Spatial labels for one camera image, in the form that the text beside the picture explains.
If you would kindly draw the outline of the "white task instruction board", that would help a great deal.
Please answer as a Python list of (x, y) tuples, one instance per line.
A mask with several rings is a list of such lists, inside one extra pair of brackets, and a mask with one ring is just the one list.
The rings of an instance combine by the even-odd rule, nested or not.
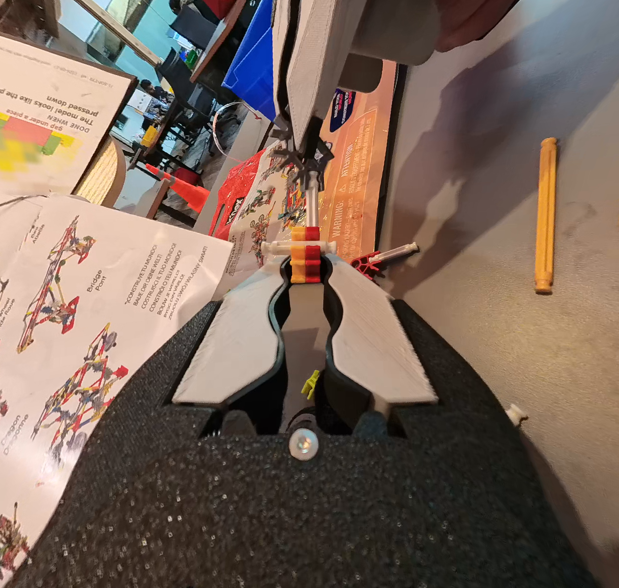
[(1, 35), (1, 194), (70, 194), (137, 86), (133, 75)]

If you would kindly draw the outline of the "building instruction sheet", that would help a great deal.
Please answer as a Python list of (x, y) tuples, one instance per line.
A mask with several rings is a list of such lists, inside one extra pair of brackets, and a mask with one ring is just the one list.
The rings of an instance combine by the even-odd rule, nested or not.
[(1, 194), (1, 585), (97, 422), (211, 300), (231, 249), (71, 196)]

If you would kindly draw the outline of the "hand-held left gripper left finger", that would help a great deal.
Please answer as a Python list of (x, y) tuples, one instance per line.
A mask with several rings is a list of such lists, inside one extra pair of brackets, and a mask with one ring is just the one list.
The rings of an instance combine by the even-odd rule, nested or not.
[(266, 264), (221, 300), (172, 402), (229, 407), (282, 370), (290, 315), (286, 264)]

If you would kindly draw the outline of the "blue plastic bin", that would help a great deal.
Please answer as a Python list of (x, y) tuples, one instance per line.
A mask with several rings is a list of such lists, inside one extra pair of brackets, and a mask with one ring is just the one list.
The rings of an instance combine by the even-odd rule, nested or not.
[(267, 120), (275, 120), (273, 0), (261, 0), (221, 84)]

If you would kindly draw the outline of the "connector assembly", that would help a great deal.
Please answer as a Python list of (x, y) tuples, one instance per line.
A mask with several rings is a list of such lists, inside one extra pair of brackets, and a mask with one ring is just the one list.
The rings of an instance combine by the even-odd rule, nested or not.
[(305, 226), (293, 228), (290, 241), (262, 242), (260, 252), (264, 257), (289, 257), (292, 284), (320, 283), (322, 256), (337, 251), (335, 242), (322, 239), (319, 220), (319, 194), (324, 191), (324, 175), (334, 155), (331, 145), (318, 138), (306, 147), (310, 149), (309, 158), (302, 157), (287, 124), (280, 117), (275, 124), (274, 136), (279, 145), (273, 154), (282, 159), (282, 166), (290, 164), (295, 169), (291, 181), (299, 184), (305, 196)]

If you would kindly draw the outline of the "white rod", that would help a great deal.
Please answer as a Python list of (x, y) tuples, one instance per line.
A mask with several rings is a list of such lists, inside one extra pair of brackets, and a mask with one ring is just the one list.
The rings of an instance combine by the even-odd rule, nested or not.
[(401, 245), (395, 249), (389, 251), (380, 252), (373, 256), (373, 261), (386, 263), (391, 260), (400, 259), (401, 257), (410, 256), (412, 254), (419, 253), (419, 246), (413, 242), (405, 245)]

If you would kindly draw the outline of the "long yellow rod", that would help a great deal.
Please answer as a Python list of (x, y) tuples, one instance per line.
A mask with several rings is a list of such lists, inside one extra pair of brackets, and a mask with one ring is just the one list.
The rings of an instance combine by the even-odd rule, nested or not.
[(541, 295), (550, 295), (553, 285), (557, 156), (557, 139), (543, 140), (539, 158), (534, 269), (535, 292)]

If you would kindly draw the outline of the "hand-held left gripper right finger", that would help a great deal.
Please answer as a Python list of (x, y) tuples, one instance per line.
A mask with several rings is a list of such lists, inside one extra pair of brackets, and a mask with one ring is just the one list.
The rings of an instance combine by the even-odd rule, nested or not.
[(344, 382), (368, 391), (380, 412), (437, 404), (393, 298), (337, 255), (325, 255), (324, 263), (324, 296), (335, 298), (326, 344), (329, 367)]

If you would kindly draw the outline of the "colourful toy packaging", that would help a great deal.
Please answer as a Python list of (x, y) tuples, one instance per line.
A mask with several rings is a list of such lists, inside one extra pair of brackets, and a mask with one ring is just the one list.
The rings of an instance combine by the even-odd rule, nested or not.
[[(388, 133), (398, 65), (383, 61), (371, 93), (336, 90), (321, 139), (334, 158), (319, 193), (321, 238), (335, 241), (337, 254), (352, 261), (375, 250), (376, 218), (388, 152)], [(261, 244), (289, 241), (306, 225), (305, 193), (293, 181), (293, 165), (280, 167), (271, 138), (264, 149), (228, 169), (217, 196), (208, 234), (229, 240), (225, 271), (229, 290), (265, 264)]]

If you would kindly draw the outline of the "wooden board stand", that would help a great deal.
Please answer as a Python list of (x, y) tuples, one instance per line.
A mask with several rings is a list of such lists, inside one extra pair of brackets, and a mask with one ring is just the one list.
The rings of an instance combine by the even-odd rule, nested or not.
[(110, 135), (88, 172), (73, 191), (73, 196), (94, 205), (113, 208), (120, 197), (126, 174), (127, 163), (123, 147)]

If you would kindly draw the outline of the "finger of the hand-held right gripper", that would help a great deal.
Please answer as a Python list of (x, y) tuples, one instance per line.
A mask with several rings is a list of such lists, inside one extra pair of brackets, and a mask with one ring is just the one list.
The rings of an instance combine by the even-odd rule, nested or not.
[(294, 0), (298, 11), (288, 66), (295, 148), (305, 148), (313, 119), (325, 118), (367, 0)]
[(298, 37), (300, 8), (301, 0), (273, 0), (271, 18), (273, 100), (275, 123), (293, 139), (294, 145), (307, 145), (306, 125), (293, 127), (292, 88), (287, 80)]

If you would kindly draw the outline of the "red connector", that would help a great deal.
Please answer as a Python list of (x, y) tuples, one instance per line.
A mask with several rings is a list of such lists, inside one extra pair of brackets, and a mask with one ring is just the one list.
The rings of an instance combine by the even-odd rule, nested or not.
[(350, 261), (350, 265), (360, 274), (374, 282), (375, 278), (382, 273), (382, 261), (379, 259), (380, 254), (380, 251), (374, 251), (369, 255), (353, 259)]

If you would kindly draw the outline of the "orange traffic cone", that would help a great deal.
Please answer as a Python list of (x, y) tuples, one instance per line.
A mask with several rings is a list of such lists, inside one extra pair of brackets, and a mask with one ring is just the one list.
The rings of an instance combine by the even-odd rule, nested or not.
[(167, 181), (170, 189), (182, 197), (191, 210), (198, 214), (202, 211), (210, 192), (198, 185), (200, 178), (197, 173), (186, 167), (177, 167), (172, 173), (150, 164), (145, 168), (160, 181)]

